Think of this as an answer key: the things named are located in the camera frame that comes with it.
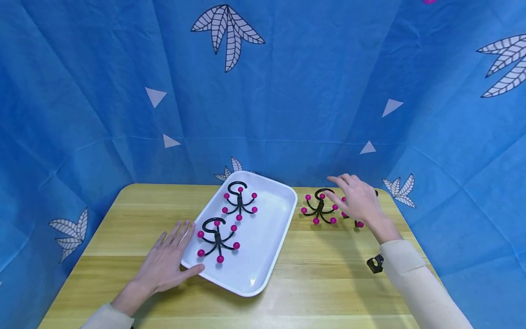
plastic tray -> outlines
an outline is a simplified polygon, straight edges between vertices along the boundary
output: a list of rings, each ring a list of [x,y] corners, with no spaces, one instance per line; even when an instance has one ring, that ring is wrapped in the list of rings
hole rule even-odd
[[[229,211],[235,208],[224,198],[224,194],[228,193],[228,185],[235,181],[242,181],[248,186],[242,192],[244,203],[252,199],[253,192],[257,193],[254,202],[246,209],[251,211],[255,206],[258,211],[253,215],[243,211],[241,221],[236,220],[239,212],[226,215],[221,211],[223,207],[227,207]],[[240,186],[234,185],[232,190],[236,192]],[[237,203],[236,198],[236,195],[230,194],[230,200],[234,204]],[[205,279],[240,296],[256,296],[267,286],[297,202],[298,195],[287,185],[251,172],[232,173],[195,220],[195,233],[185,250],[181,264],[189,268],[203,263],[205,270],[201,276]],[[232,247],[234,242],[239,242],[240,248],[235,251],[221,248],[224,257],[222,264],[217,262],[217,249],[205,257],[197,255],[199,249],[208,252],[214,246],[197,236],[197,233],[203,230],[203,222],[212,217],[225,219],[226,224],[219,225],[223,239],[231,233],[231,226],[237,225],[237,231],[225,244]],[[207,228],[215,230],[216,227],[209,223]],[[213,241],[214,235],[205,233],[205,238]]]

tabletop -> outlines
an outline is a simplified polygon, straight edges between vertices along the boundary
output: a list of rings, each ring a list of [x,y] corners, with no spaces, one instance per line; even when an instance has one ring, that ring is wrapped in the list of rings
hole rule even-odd
[[[40,329],[79,328],[109,303],[137,273],[160,233],[177,221],[194,220],[219,186],[133,184],[125,187],[89,242],[51,305]],[[354,221],[312,225],[298,204],[278,261],[263,292],[237,296],[200,276],[152,297],[136,315],[136,329],[194,328],[418,328],[402,297],[384,273],[372,274],[366,260],[378,243]],[[382,209],[403,238],[418,242],[387,192]],[[424,256],[428,267],[431,265]]]

blue backdrop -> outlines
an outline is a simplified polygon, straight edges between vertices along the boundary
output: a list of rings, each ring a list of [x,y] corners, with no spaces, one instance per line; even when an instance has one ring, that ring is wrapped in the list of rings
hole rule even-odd
[[[523,0],[2,2],[0,323],[39,324],[124,186],[220,184],[243,167],[387,189],[475,328],[520,327],[525,13]]]

beige sleeve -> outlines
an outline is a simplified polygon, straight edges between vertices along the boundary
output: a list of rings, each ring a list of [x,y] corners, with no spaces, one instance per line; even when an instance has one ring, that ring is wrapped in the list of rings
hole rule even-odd
[[[133,319],[105,304],[93,314],[81,329],[130,329]]]
[[[409,241],[380,245],[383,268],[422,329],[473,329]]]

white leaf print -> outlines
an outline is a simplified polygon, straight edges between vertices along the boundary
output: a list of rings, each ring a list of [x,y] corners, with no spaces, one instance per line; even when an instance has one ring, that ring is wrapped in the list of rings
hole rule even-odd
[[[391,191],[391,182],[388,181],[388,180],[385,179],[385,178],[382,179],[382,182],[383,182],[383,184],[387,187],[387,189],[389,190],[389,192],[391,192],[391,194],[392,194],[393,192]]]
[[[413,174],[409,175],[406,182],[402,186],[402,189],[400,192],[398,192],[398,195],[408,195],[412,190],[414,186],[414,176]]]
[[[71,221],[57,219],[57,220],[51,221],[49,225],[61,233],[64,233],[72,237],[77,237],[77,238],[79,237],[77,235],[77,225]]]
[[[517,65],[493,85],[482,98],[494,97],[507,93],[526,80],[526,58],[523,58]]]
[[[221,6],[215,6],[214,8],[210,8],[209,10],[205,11],[204,14],[202,14],[194,23],[192,26],[191,31],[192,32],[201,32],[201,31],[209,31],[212,29],[212,17],[217,11],[217,8]]]
[[[398,195],[400,192],[400,177],[394,180],[394,182],[391,184],[391,194],[393,196]]]
[[[77,236],[80,237],[80,239],[84,240],[86,237],[86,230],[88,228],[88,208],[84,209],[84,211],[80,214],[80,217],[78,219],[77,223]]]
[[[232,25],[232,19],[230,14],[228,20],[228,32],[227,32],[227,59],[225,61],[225,72],[230,71],[234,68],[241,55],[241,37],[239,33],[234,30]]]
[[[80,214],[77,224],[64,220],[57,219],[49,223],[51,227],[57,231],[68,235],[66,238],[57,238],[55,239],[58,245],[62,248],[62,258],[60,262],[62,263],[67,256],[71,255],[81,244],[84,242],[86,237],[86,230],[88,227],[88,208]]]
[[[82,240],[79,240],[75,237],[57,238],[55,239],[55,241],[64,250],[75,249],[76,247],[80,246],[80,244],[82,243]]]
[[[511,36],[509,38],[504,38],[502,40],[495,41],[494,43],[490,43],[489,45],[478,49],[477,52],[483,54],[502,54],[510,46],[524,39],[526,39],[526,34]]]
[[[416,208],[416,206],[414,205],[413,201],[406,195],[400,195],[400,196],[395,196],[393,197],[395,200],[398,200],[400,201],[401,203],[403,203],[404,205],[407,205],[407,206],[410,206],[412,208]]]
[[[231,157],[230,160],[232,161],[232,169],[233,169],[235,172],[238,172],[238,171],[243,170],[243,168],[241,167],[241,162],[237,161],[236,158]]]
[[[496,60],[495,63],[491,66],[490,70],[488,71],[486,77],[492,75],[493,73],[505,68],[506,66],[510,65],[511,63],[515,62],[519,58],[526,56],[526,39],[520,40],[516,44],[510,46],[508,49],[506,49],[502,55],[500,55]]]
[[[228,7],[230,17],[233,20],[233,26],[236,32],[241,36],[245,41],[254,43],[254,44],[264,44],[265,41],[262,37],[257,34],[254,29],[248,25],[247,22],[241,16],[239,16],[231,7]]]
[[[485,47],[477,50],[484,54],[498,54],[499,57],[495,60],[489,69],[486,77],[498,72],[511,63],[520,60],[517,65],[503,76],[497,83],[495,83],[488,91],[481,97],[488,98],[502,95],[518,85],[526,79],[526,34],[516,35],[502,40],[498,40]]]
[[[225,13],[227,6],[220,6],[217,8],[214,16],[212,17],[212,46],[214,47],[214,52],[217,54],[219,50],[219,45],[225,34],[227,28],[227,15]]]

